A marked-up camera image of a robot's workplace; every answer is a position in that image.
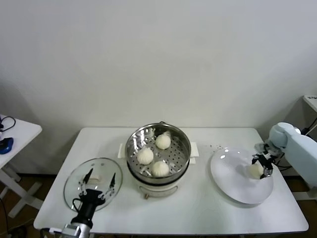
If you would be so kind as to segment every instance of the black cable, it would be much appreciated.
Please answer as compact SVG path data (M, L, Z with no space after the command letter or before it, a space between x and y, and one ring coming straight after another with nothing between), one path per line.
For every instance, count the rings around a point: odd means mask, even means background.
M279 168L291 168L292 166L281 166L281 165L276 165L278 166Z
M80 200L79 198L74 198L74 199L73 199L73 202L72 202L72 203L73 203L73 206L74 206L74 208L75 208L75 210L76 210L76 212L79 212L79 209L76 207L74 201L80 201L80 202L81 202L81 200Z
M313 123L308 127L308 130L311 129L311 127L315 124L315 122L317 121L317 118L313 121Z
M6 223L6 233L9 234L9 225L8 225L8 214L5 210L5 206L4 206L4 202L2 201L2 199L0 198L3 210L4 210L4 215L5 215L5 223Z
M292 166L289 166L288 168L285 168L283 170L280 170L280 172L285 171L285 170L289 170Z
M8 127L8 128L6 128L6 129L4 129L4 130L2 130L2 129L1 129L1 128L3 128L2 122L3 122L5 119L7 119L7 118L10 118L10 119L13 120L13 125L10 126L10 127ZM12 127L14 127L15 124L16 124L16 120L15 120L13 117L10 117L10 116L4 117L4 118L2 118L2 119L0 120L0 131L1 131L1 132L4 132L4 131L6 131L6 130L9 130L9 129L11 129Z

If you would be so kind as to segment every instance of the floor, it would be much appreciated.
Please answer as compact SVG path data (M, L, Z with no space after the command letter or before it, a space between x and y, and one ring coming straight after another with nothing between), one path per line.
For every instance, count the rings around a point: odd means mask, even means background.
M23 177L20 182L21 186L26 190L29 189L34 182L40 181L43 185L37 191L35 196L41 200L45 199L54 179L53 178L34 178L34 177ZM300 179L287 179L287 184L293 192L307 191L305 183ZM0 191L2 191L4 185L0 182ZM9 191L4 197L3 201L7 212L18 202L19 197L12 191ZM282 234L278 236L279 238L317 238L317 202L316 201L299 201L299 206L301 207L310 228L304 233L297 234ZM37 215L38 211L30 206L25 206L23 210L16 216L15 219L8 218L9 228L14 228L21 224L25 224L27 227L27 237L28 238L39 238L40 233L38 230L33 228L33 221ZM3 208L0 206L0 238L6 238L5 233L5 219ZM130 236L119 236L119 235L98 235L95 237L107 237L107 238L128 238ZM237 238L238 236L221 236L222 238Z

